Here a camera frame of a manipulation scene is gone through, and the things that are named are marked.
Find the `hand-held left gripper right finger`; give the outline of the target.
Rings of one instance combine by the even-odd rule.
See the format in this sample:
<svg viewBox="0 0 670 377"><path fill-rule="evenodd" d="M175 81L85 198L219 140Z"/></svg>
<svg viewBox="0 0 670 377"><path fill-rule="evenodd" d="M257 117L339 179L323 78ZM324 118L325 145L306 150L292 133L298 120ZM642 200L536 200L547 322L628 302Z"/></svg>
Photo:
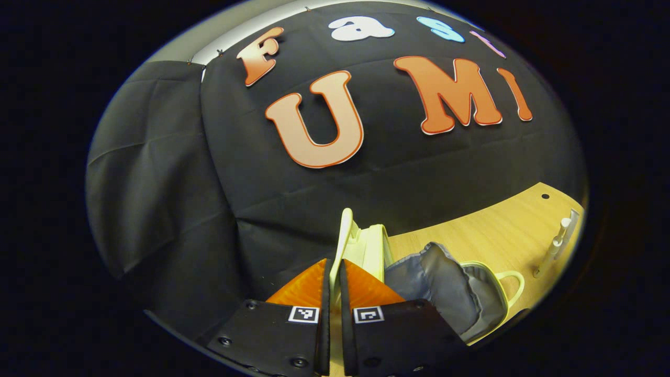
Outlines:
<svg viewBox="0 0 670 377"><path fill-rule="evenodd" d="M405 301L358 265L339 267L343 372L438 376L467 345L426 299Z"/></svg>

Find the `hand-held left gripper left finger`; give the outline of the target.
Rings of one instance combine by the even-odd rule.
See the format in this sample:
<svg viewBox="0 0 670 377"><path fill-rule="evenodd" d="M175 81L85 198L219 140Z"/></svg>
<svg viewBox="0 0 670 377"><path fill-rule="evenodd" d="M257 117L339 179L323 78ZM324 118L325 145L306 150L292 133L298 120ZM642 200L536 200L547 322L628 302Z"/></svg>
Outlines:
<svg viewBox="0 0 670 377"><path fill-rule="evenodd" d="M207 349L262 375L329 375L331 267L323 259L266 301L247 299Z"/></svg>

